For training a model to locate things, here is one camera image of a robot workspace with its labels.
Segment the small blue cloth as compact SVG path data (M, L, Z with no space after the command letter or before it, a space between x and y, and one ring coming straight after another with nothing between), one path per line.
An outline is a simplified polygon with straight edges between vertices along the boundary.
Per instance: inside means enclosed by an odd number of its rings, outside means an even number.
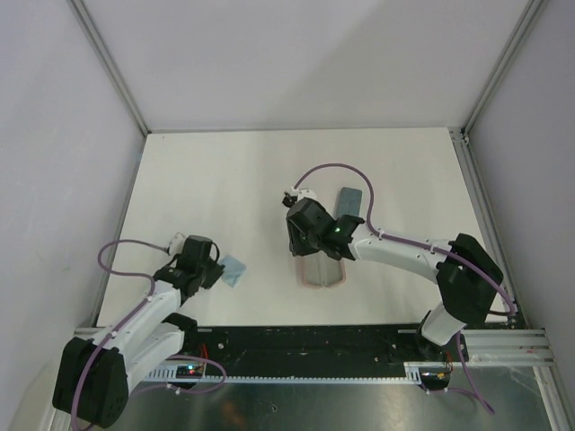
M225 255L219 264L224 267L222 281L230 287L236 287L246 271L246 265L231 255Z

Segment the pink glasses case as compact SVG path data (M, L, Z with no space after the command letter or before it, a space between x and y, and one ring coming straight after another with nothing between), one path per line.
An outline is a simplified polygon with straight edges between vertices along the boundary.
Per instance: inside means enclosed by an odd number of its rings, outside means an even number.
M323 252L297 257L296 274L299 283L308 288L332 288L346 280L344 262Z

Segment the blue-grey glasses case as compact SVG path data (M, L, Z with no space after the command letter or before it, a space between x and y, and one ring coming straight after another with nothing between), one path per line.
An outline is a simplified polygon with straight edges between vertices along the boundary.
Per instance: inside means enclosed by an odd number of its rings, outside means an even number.
M342 187L336 198L333 217L360 216L363 192L360 189Z

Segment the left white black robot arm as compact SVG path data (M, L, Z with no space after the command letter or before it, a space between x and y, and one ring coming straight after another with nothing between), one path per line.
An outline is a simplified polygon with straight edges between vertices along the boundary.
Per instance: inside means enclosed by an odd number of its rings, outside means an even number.
M225 368L208 357L198 324L182 305L224 273L220 250L200 235L175 236L162 249L169 261L142 277L148 289L134 307L91 336L64 346L52 397L74 430L108 428L121 416L137 386L166 360L184 361L183 375L201 379L209 366L226 380Z

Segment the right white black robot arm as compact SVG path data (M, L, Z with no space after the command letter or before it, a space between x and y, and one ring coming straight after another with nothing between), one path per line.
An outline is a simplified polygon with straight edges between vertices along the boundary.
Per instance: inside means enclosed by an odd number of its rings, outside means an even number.
M311 198L297 201L286 221L295 257L322 252L335 260L371 261L434 283L440 302L425 315L414 338L415 351L425 360L437 360L466 326L485 322L503 281L498 265L468 234L449 242L420 242L376 231L359 216L334 218Z

